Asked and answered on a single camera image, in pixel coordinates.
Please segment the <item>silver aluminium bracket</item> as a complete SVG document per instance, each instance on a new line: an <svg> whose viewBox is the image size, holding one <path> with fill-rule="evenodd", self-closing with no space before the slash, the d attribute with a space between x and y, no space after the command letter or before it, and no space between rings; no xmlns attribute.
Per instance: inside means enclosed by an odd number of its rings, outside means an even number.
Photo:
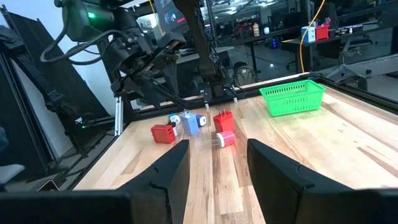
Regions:
<svg viewBox="0 0 398 224"><path fill-rule="evenodd" d="M116 106L115 106L115 120L114 120L114 135L120 136L123 132L123 100L122 97L119 96L116 98Z"/></svg>

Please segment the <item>red storage bin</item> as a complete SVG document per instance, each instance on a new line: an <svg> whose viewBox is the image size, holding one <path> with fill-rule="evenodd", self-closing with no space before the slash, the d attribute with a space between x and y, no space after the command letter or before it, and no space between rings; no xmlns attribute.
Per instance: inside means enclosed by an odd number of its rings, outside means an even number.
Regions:
<svg viewBox="0 0 398 224"><path fill-rule="evenodd" d="M325 40L329 38L329 25L317 26L315 28L315 40Z"/></svg>

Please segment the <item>white blue box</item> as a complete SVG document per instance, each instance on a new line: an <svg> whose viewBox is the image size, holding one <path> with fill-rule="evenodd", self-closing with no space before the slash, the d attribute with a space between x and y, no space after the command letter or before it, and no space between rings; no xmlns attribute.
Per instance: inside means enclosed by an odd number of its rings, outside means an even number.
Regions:
<svg viewBox="0 0 398 224"><path fill-rule="evenodd" d="M311 43L316 41L314 26L305 26L301 28L303 42Z"/></svg>

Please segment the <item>green plastic basket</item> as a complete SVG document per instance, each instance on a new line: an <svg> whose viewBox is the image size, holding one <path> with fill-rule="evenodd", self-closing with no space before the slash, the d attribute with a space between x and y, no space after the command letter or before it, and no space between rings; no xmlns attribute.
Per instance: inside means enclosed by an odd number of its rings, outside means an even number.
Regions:
<svg viewBox="0 0 398 224"><path fill-rule="evenodd" d="M259 89L271 116L282 116L321 107L325 87L303 80Z"/></svg>

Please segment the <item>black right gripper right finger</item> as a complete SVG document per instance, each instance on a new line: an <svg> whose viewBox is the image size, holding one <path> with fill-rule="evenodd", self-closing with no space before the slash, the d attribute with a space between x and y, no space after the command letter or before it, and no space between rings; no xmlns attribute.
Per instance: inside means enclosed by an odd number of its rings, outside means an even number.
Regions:
<svg viewBox="0 0 398 224"><path fill-rule="evenodd" d="M267 224L372 224L371 196L330 179L257 139L249 173Z"/></svg>

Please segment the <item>black clamp with white tip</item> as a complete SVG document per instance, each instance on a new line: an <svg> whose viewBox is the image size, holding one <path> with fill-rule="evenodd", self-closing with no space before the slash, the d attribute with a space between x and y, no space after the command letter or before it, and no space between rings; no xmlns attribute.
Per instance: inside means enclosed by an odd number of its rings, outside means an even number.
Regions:
<svg viewBox="0 0 398 224"><path fill-rule="evenodd" d="M227 83L224 85L224 90L227 92L229 96L233 98L235 104L238 103L238 94L235 91L235 87L233 84Z"/></svg>
<svg viewBox="0 0 398 224"><path fill-rule="evenodd" d="M203 102L205 104L206 110L210 109L210 102L212 99L212 93L211 93L211 88L206 87L205 89L200 91L201 95L203 96Z"/></svg>

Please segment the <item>grey backpack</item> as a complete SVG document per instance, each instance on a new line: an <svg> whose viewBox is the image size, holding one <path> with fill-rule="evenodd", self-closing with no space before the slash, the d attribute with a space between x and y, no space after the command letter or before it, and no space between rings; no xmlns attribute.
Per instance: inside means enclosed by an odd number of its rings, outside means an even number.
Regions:
<svg viewBox="0 0 398 224"><path fill-rule="evenodd" d="M256 73L252 66L249 66L246 62L236 62L233 70L233 79L238 86L255 82Z"/></svg>

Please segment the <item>pink white wall charger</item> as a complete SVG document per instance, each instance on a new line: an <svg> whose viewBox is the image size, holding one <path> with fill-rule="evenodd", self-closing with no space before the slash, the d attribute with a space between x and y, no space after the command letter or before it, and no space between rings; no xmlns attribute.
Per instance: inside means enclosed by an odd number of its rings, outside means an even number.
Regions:
<svg viewBox="0 0 398 224"><path fill-rule="evenodd" d="M231 130L222 131L216 133L216 138L212 140L213 146L226 147L233 145L236 141L236 137Z"/></svg>

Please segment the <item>black frame clamp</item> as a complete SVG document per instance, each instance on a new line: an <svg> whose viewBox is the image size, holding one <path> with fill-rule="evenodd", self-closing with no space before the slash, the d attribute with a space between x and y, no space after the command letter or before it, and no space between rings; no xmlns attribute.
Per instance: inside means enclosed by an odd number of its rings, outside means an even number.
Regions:
<svg viewBox="0 0 398 224"><path fill-rule="evenodd" d="M368 90L368 81L362 75L350 75L348 77L344 77L335 82L336 86L341 85L354 85L356 88L360 90L367 91Z"/></svg>

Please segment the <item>light blue wall charger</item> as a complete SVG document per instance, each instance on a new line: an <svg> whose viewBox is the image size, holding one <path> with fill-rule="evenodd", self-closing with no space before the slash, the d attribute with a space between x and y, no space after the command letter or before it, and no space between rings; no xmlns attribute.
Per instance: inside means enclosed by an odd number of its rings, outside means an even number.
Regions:
<svg viewBox="0 0 398 224"><path fill-rule="evenodd" d="M184 110L184 112L180 115L180 118L186 134L191 136L199 134L196 114L189 112L189 110Z"/></svg>

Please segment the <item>large red wall charger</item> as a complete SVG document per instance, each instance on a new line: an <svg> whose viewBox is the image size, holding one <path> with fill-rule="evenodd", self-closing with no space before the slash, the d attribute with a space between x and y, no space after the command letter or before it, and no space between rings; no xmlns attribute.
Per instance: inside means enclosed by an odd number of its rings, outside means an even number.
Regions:
<svg viewBox="0 0 398 224"><path fill-rule="evenodd" d="M171 124L156 124L151 127L151 133L156 143L171 144L175 141L175 134Z"/></svg>

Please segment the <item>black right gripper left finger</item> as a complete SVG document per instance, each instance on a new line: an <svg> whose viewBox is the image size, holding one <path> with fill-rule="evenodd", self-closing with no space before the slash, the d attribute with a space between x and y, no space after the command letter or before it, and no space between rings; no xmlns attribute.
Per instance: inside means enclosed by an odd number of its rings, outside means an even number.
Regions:
<svg viewBox="0 0 398 224"><path fill-rule="evenodd" d="M190 183L190 143L181 140L146 170L120 186L129 199L122 224L183 224Z"/></svg>

